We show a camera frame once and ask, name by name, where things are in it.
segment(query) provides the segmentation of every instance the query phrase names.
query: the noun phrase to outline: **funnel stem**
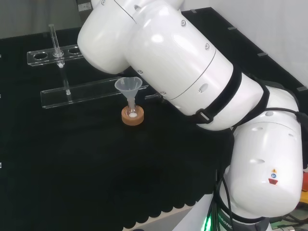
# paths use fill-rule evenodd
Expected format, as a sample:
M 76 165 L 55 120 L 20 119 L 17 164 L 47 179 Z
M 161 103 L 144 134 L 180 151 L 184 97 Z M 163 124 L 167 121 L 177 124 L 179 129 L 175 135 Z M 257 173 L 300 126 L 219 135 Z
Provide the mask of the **funnel stem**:
M 129 98 L 129 99 L 127 99 L 127 101 L 128 101 L 128 106 L 129 106 L 130 113 L 136 112 L 136 110 L 135 110 L 135 99 L 134 98 Z

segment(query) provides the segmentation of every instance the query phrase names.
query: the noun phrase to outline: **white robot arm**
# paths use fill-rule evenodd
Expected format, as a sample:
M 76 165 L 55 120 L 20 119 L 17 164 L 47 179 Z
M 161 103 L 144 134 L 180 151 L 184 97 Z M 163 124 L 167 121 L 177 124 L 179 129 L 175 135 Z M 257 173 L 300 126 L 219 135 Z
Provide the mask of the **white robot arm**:
M 95 9 L 81 29 L 79 48 L 101 71 L 118 74 L 132 66 L 207 130 L 227 129 L 242 121 L 258 107 L 265 91 L 267 108 L 298 111 L 290 93 L 263 88 L 234 67 L 178 12 L 181 3 L 92 0 Z M 291 212 L 299 202 L 303 177 L 296 116 L 265 111 L 240 125 L 234 136 L 232 161 L 225 173 L 233 213 L 252 219 Z M 223 186 L 220 196 L 228 206 Z

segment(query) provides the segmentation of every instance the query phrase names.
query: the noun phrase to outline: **black tablecloth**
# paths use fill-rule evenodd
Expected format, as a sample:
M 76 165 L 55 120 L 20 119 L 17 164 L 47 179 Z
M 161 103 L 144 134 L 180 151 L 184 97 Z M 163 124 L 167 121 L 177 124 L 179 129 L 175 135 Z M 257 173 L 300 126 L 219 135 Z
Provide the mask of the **black tablecloth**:
M 215 11 L 197 12 L 183 14 L 231 62 L 301 86 Z M 60 46 L 76 44 L 79 30 L 57 32 Z M 133 128 L 121 121 L 122 95 L 42 109 L 40 91 L 62 86 L 59 70 L 28 66 L 26 53 L 51 46 L 48 34 L 0 40 L 1 231 L 120 231 L 212 192 L 215 169 L 230 162 L 230 148 L 222 156 L 229 131 L 207 132 L 169 103 L 144 100 L 150 87 L 137 95 L 145 120 Z M 113 77 L 84 59 L 65 68 L 70 85 Z

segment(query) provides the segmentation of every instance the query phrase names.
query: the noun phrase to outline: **white wall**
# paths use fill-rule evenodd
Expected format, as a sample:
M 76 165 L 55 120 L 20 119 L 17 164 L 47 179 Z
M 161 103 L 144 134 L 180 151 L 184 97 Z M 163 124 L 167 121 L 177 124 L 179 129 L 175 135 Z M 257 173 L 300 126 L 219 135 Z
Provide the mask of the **white wall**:
M 76 0 L 0 0 L 0 39 L 81 26 Z
M 184 0 L 181 11 L 210 7 L 210 0 Z
M 308 86 L 308 0 L 185 0 L 183 9 L 209 6 Z

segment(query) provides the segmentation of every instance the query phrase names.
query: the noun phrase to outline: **clear acrylic stand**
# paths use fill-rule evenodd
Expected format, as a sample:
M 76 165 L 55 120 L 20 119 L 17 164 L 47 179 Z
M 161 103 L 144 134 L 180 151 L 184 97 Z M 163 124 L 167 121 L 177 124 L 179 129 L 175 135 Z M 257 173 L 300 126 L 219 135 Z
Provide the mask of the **clear acrylic stand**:
M 69 86 L 65 72 L 65 61 L 83 58 L 77 45 L 59 47 L 54 25 L 49 25 L 53 48 L 27 53 L 28 65 L 44 65 L 57 63 L 63 81 L 63 87 L 52 90 L 43 90 L 40 93 L 42 107 L 45 109 L 86 102 L 94 99 L 121 94 L 115 89 L 115 82 L 121 77 L 89 82 L 86 84 Z

